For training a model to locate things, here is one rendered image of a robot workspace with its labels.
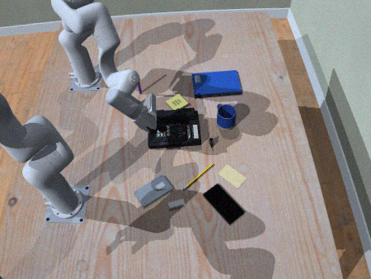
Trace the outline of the blue mug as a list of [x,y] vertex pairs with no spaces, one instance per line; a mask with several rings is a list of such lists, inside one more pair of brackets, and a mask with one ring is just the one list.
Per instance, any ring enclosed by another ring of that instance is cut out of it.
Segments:
[[231,130],[235,126],[237,110],[229,104],[218,104],[217,126],[221,130]]

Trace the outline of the dark grey telephone handset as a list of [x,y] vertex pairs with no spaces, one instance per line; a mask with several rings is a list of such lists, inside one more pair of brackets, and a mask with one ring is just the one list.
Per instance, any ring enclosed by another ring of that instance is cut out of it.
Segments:
[[172,119],[181,119],[181,120],[191,120],[195,118],[195,109],[194,107],[191,108],[180,108],[176,110],[158,110],[156,111],[157,118],[160,121],[164,120],[172,120]]

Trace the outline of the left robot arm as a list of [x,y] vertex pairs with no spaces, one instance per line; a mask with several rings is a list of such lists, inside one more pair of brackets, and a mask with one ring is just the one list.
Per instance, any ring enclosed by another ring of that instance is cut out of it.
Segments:
[[82,45],[93,34],[99,48],[101,75],[110,89],[106,94],[106,102],[131,119],[145,111],[149,116],[156,115],[154,94],[150,93],[141,102],[131,96],[139,84],[139,74],[132,69],[118,72],[114,54],[120,38],[106,5],[93,2],[94,0],[51,0],[54,11],[62,19],[64,30],[59,35],[59,42],[73,66],[74,73],[68,75],[74,77],[70,79],[75,79],[75,83],[81,88],[98,83],[100,75],[92,66],[87,48]]

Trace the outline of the black rectangular slab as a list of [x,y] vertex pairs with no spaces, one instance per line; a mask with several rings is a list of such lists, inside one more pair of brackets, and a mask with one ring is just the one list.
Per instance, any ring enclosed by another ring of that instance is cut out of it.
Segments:
[[218,184],[211,187],[203,196],[229,224],[245,213]]

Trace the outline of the blue notebook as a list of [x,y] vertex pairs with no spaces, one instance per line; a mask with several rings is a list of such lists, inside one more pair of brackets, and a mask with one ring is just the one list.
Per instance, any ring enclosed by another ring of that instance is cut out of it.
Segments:
[[193,73],[195,98],[242,95],[237,70]]

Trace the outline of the yellow sticky note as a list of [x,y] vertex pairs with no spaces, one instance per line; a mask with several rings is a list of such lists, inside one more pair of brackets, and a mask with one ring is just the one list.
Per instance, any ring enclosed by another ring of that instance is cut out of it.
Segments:
[[170,98],[166,101],[166,104],[172,109],[176,110],[177,108],[183,108],[185,106],[188,106],[189,103],[180,95],[177,94],[174,97]]

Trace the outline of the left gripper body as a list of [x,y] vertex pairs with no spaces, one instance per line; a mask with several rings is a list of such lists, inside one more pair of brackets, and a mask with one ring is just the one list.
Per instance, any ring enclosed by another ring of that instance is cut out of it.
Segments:
[[144,113],[139,114],[136,118],[132,119],[132,121],[141,130],[149,133],[149,129],[147,127],[149,127],[150,129],[157,128],[157,113],[154,116],[149,116],[147,114],[147,111],[145,111]]

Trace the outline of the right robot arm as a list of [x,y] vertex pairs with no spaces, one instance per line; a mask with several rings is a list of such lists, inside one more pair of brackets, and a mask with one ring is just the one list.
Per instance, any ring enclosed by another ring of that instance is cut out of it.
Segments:
[[71,218],[82,209],[81,193],[60,173],[73,161],[73,151],[44,116],[34,116],[22,126],[1,93],[0,145],[17,162],[29,160],[22,170],[24,178],[59,218]]

